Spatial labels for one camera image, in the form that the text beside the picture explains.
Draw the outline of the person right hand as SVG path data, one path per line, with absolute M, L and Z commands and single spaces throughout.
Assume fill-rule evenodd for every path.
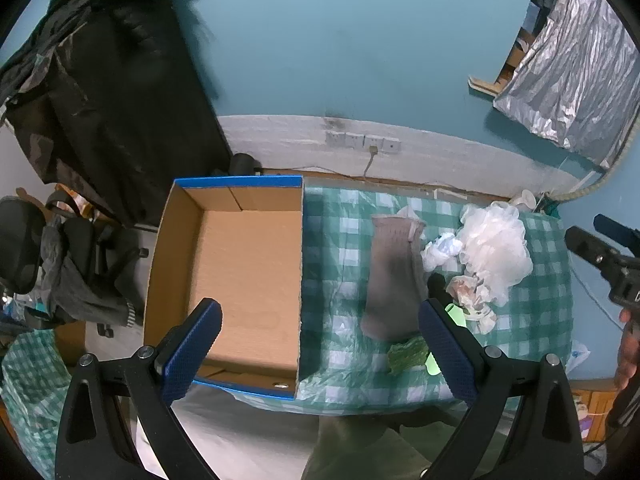
M 639 325 L 627 309 L 620 311 L 620 322 L 625 327 L 618 348 L 614 384 L 618 390 L 624 390 L 639 366 Z

